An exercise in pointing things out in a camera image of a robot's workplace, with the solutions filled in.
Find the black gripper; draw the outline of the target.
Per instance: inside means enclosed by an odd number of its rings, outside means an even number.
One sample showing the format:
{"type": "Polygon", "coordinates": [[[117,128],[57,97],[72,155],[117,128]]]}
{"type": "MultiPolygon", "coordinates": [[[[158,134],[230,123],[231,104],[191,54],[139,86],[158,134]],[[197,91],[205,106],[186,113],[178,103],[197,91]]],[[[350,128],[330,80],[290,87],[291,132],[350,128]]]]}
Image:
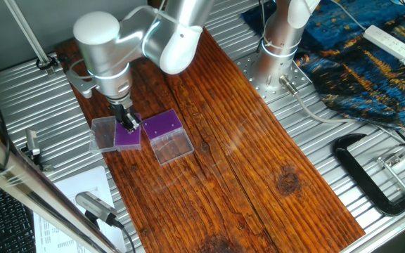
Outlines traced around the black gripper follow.
{"type": "Polygon", "coordinates": [[[138,115],[133,112],[133,102],[130,97],[121,99],[108,99],[110,104],[110,111],[117,118],[117,121],[129,133],[136,131],[140,125],[141,120],[138,115]]]}

